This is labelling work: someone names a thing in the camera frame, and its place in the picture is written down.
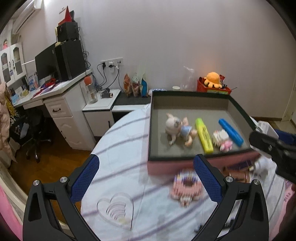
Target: white cabinet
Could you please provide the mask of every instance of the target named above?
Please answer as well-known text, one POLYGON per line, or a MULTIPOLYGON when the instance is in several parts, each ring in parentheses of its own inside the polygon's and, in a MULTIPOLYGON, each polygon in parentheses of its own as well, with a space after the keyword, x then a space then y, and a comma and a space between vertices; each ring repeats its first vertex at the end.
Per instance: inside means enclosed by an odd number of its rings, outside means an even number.
POLYGON ((7 86, 10 86, 27 74, 25 66, 22 65, 24 63, 22 43, 16 43, 0 51, 0 59, 0 80, 5 81, 7 86))
POLYGON ((94 148, 94 135, 82 112, 86 102, 78 83, 43 102, 70 147, 81 150, 94 148))
POLYGON ((112 112, 109 111, 84 111, 87 122, 96 137, 102 137, 114 124, 112 112))

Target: tablecloth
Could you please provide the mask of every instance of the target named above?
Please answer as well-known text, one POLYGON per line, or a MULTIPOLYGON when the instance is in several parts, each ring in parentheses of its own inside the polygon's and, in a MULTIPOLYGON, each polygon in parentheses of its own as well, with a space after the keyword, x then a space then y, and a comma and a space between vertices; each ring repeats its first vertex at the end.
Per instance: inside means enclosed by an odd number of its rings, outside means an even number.
MULTIPOLYGON (((100 167, 82 199, 81 214, 102 241, 191 240, 217 205, 203 190, 198 201, 182 207, 169 196, 173 175, 148 175, 149 115, 147 105, 124 116, 92 151, 100 167)), ((262 184, 271 232, 283 204, 285 181, 275 174, 271 159, 260 158, 268 162, 268 175, 252 179, 262 184)), ((235 217, 239 202, 229 220, 235 217)))

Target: wall socket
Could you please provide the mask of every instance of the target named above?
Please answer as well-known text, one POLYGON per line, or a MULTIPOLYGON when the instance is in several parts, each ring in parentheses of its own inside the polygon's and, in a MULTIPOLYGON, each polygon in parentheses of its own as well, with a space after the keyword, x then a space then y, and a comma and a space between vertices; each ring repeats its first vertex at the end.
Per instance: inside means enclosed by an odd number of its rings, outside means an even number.
POLYGON ((110 62, 113 62, 113 64, 116 66, 118 66, 118 64, 120 62, 119 67, 123 66, 123 58, 112 58, 109 60, 101 60, 101 63, 103 63, 103 62, 106 63, 106 67, 108 67, 110 65, 110 62))

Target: computer monitor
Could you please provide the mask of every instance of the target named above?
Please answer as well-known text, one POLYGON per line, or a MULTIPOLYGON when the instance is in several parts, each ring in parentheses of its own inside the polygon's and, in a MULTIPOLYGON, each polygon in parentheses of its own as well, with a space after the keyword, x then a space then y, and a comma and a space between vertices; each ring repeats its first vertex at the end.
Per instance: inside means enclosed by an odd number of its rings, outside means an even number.
POLYGON ((35 57, 38 80, 57 72, 53 49, 55 43, 47 47, 35 57))

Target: pink puffer coat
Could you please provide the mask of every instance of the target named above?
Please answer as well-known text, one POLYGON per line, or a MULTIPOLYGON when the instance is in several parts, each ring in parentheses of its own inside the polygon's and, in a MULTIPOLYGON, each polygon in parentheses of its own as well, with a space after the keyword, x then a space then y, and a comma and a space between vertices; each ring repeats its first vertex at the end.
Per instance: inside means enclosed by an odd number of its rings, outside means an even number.
POLYGON ((3 150, 13 161, 16 161, 8 144, 9 137, 9 111, 5 99, 6 83, 0 84, 0 150, 3 150))

